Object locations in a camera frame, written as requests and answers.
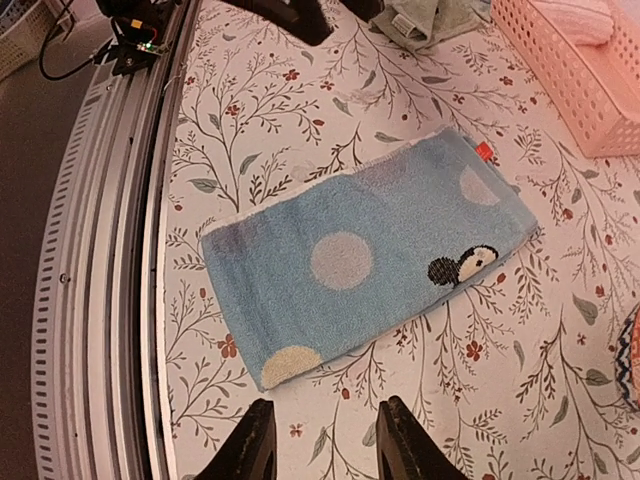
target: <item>red tag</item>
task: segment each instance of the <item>red tag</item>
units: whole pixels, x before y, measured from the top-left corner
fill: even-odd
[[[491,150],[491,147],[487,145],[487,142],[482,142],[478,145],[476,147],[476,153],[480,155],[480,158],[485,162],[488,162],[491,160],[491,157],[493,157],[493,150]]]

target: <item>pink plastic basket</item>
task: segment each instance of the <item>pink plastic basket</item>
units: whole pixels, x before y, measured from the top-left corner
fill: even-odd
[[[493,0],[491,15],[558,107],[587,157],[640,154],[640,25],[609,0],[607,45],[576,47],[529,0]]]

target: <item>tablecloth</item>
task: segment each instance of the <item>tablecloth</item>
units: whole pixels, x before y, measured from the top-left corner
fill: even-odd
[[[166,193],[178,478],[210,461],[259,396],[275,402],[278,478],[378,478],[373,425],[391,395],[470,479],[640,478],[640,419],[613,366],[640,300],[640,159],[585,159],[494,26],[414,56],[324,6],[336,30],[311,48],[203,3]],[[208,279],[203,229],[442,124],[492,146],[540,231],[432,314],[260,395]]]

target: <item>gray cloth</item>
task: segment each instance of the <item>gray cloth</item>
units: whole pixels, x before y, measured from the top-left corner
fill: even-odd
[[[389,0],[372,22],[394,43],[415,52],[476,29],[485,0]]]

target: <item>blue towel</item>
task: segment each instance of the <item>blue towel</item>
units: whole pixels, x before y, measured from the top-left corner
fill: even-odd
[[[202,243],[263,390],[442,304],[536,226],[493,167],[445,129],[214,226]]]

